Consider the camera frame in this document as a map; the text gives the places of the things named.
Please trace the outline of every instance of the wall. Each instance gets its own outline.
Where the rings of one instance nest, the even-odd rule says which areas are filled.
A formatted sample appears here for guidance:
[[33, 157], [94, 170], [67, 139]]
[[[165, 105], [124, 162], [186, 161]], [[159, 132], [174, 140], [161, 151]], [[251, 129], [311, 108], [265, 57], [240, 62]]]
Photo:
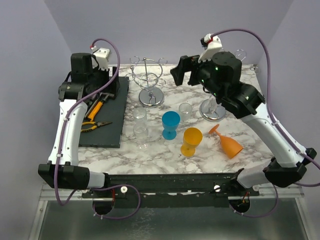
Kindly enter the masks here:
[[[122, 63], [134, 56], [177, 63], [200, 54], [200, 38], [227, 28], [257, 32], [268, 43], [293, 0], [44, 0], [72, 52], [88, 51], [93, 39], [116, 43]], [[243, 32], [220, 36], [228, 51], [247, 51], [258, 63], [262, 50]]]
[[[271, 99], [276, 117], [306, 147], [317, 150], [320, 162], [320, 1], [295, 0], [270, 41]], [[261, 89], [266, 93], [266, 60], [259, 62]], [[304, 183], [320, 182], [313, 165]], [[304, 188], [313, 223], [320, 221], [320, 188]], [[320, 229], [316, 229], [320, 239]]]
[[0, 8], [0, 236], [28, 239], [59, 117], [71, 52], [41, 0]]

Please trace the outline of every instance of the orange screwdriver handle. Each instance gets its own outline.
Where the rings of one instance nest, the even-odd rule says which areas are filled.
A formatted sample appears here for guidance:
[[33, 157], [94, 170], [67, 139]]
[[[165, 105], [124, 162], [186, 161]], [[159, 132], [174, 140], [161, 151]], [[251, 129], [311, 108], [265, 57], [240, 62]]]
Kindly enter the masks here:
[[88, 119], [90, 121], [93, 122], [93, 120], [95, 119], [95, 116], [97, 115], [97, 113], [99, 112], [100, 108], [102, 107], [103, 105], [103, 102], [102, 101], [99, 101], [96, 106], [94, 107], [94, 109], [90, 112], [89, 116], [88, 116]]

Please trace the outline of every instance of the marble table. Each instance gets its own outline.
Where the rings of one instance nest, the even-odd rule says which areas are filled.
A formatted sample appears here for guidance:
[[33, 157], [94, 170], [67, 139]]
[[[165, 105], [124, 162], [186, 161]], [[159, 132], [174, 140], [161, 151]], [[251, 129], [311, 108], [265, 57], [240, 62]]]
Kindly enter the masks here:
[[[189, 86], [189, 74], [184, 77], [182, 86], [176, 86], [170, 74], [173, 65], [163, 66], [163, 75], [158, 83], [165, 95], [164, 103], [157, 107], [146, 109], [148, 118], [149, 137], [146, 149], [138, 148], [133, 134], [134, 108], [140, 107], [138, 95], [140, 87], [130, 82], [127, 98], [124, 124], [120, 148], [79, 148], [79, 165], [88, 167], [90, 171], [109, 174], [193, 174], [193, 173], [233, 173], [240, 168], [250, 168], [268, 161], [272, 153], [262, 140], [241, 120], [231, 113], [219, 122], [219, 132], [222, 135], [237, 140], [244, 149], [233, 159], [223, 153], [219, 137], [209, 135], [208, 131], [216, 124], [203, 119], [199, 112], [201, 102], [209, 97], [202, 87]], [[244, 72], [252, 74], [250, 66], [243, 66]], [[143, 72], [144, 66], [138, 67], [137, 72]], [[148, 65], [150, 72], [159, 74], [159, 66]], [[123, 65], [119, 75], [130, 73], [130, 66]], [[255, 75], [243, 74], [241, 81], [255, 86], [260, 90]], [[167, 111], [178, 111], [181, 103], [192, 105], [192, 117], [181, 122], [174, 140], [162, 137], [162, 115]], [[201, 144], [193, 157], [186, 158], [180, 152], [183, 134], [187, 128], [195, 127], [203, 133]]]

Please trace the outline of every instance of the round metal base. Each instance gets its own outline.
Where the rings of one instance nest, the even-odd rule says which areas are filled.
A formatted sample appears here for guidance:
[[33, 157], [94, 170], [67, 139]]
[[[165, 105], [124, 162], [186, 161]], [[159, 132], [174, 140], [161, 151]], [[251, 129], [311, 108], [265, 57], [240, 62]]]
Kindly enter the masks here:
[[139, 101], [145, 108], [156, 108], [160, 106], [164, 100], [164, 93], [157, 87], [154, 87], [152, 91], [143, 89], [139, 93]]
[[207, 99], [201, 103], [200, 108], [199, 108], [200, 114], [205, 120], [207, 120], [209, 122], [219, 122], [222, 119], [224, 119], [227, 111], [221, 105], [218, 105], [216, 107], [216, 109], [212, 109], [211, 104], [209, 102], [210, 100], [211, 99]]

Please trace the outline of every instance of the gray floor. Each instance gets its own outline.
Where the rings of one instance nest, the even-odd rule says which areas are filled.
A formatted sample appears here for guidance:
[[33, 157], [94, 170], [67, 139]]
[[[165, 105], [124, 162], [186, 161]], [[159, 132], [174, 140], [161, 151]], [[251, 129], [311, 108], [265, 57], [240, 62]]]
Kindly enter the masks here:
[[[267, 212], [274, 199], [251, 201], [248, 213]], [[131, 209], [115, 209], [114, 216]], [[306, 240], [294, 198], [280, 199], [269, 217], [252, 219], [230, 208], [142, 208], [126, 220], [93, 217], [91, 201], [71, 201], [61, 207], [48, 203], [41, 240]]]

